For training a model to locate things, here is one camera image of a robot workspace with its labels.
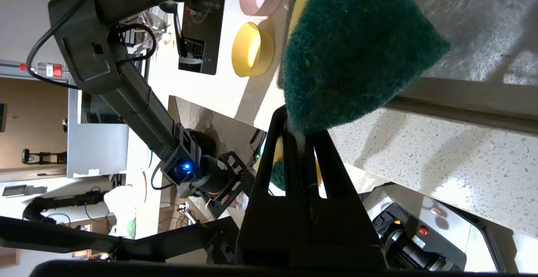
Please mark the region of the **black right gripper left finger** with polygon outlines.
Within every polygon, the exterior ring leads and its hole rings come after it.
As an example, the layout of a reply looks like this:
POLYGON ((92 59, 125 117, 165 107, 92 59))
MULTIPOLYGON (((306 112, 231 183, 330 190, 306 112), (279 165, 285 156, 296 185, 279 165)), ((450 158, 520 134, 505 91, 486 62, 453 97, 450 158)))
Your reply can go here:
POLYGON ((287 109, 273 114, 264 151, 237 237, 237 264, 287 266, 290 248, 306 236, 306 211, 296 140, 287 129, 287 109), (271 196, 269 184, 277 141, 282 139, 285 195, 271 196))

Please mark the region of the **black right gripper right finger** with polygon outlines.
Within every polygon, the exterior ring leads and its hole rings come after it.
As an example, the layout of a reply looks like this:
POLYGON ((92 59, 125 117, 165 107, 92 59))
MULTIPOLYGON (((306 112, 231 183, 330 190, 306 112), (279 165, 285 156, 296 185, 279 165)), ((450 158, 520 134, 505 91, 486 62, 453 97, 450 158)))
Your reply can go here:
POLYGON ((328 131, 306 139, 302 184, 315 262, 335 269, 385 269, 380 239, 328 131))

